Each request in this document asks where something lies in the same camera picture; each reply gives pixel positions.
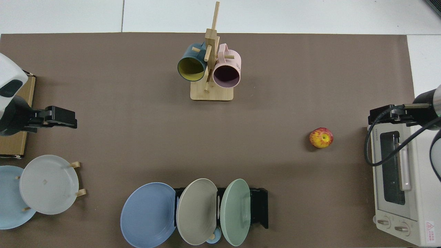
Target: mug handle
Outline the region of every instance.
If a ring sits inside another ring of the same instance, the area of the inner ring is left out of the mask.
[[[217,58],[219,59],[219,62],[221,63],[226,63],[227,61],[225,60],[225,52],[228,52],[228,47],[227,44],[220,44],[219,45],[219,52],[217,53]]]

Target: pink mug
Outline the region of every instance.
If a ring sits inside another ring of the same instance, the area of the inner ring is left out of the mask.
[[[227,44],[221,44],[213,70],[213,81],[222,88],[235,87],[240,82],[240,55],[229,50]]]

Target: blue mug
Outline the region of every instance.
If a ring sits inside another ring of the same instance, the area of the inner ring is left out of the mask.
[[[188,81],[199,81],[205,74],[207,62],[204,61],[206,53],[205,42],[191,44],[178,63],[179,74]]]

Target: oven window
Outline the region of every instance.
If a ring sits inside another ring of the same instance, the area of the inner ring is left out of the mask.
[[[380,134],[381,158],[389,155],[400,142],[398,131]],[[398,155],[391,158],[382,165],[383,167],[383,188],[385,200],[400,205],[405,204],[404,191],[400,189],[400,169],[398,165]]]

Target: oven door handle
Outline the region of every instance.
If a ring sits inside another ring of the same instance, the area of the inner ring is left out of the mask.
[[[400,169],[400,189],[402,191],[409,191],[412,189],[411,181],[410,181],[410,175],[409,175],[409,160],[407,156],[407,146],[403,147],[403,149],[400,150],[399,156],[398,156],[398,166]]]

